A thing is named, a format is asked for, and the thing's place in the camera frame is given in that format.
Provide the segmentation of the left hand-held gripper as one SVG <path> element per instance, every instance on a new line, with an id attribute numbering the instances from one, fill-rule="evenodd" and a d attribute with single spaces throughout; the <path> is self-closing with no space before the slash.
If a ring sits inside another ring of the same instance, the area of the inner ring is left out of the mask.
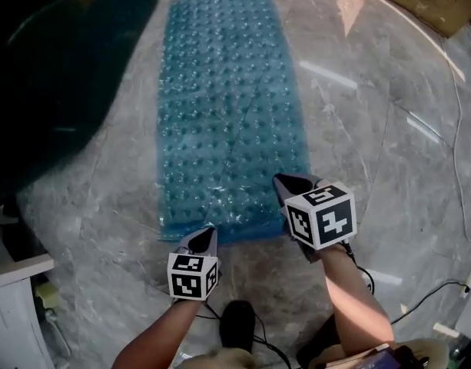
<path id="1" fill-rule="evenodd" d="M 172 298 L 206 301 L 217 286 L 217 229 L 206 227 L 181 239 L 169 254 L 168 286 Z"/>

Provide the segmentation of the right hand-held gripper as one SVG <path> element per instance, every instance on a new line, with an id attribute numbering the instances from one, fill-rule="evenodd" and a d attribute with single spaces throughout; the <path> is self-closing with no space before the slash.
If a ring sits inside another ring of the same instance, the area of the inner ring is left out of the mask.
<path id="1" fill-rule="evenodd" d="M 357 233 L 357 215 L 348 187 L 315 175 L 284 173 L 275 174 L 272 184 L 285 217 L 284 230 L 309 262 L 318 261 L 320 251 L 333 244 L 352 252 L 349 239 Z"/>

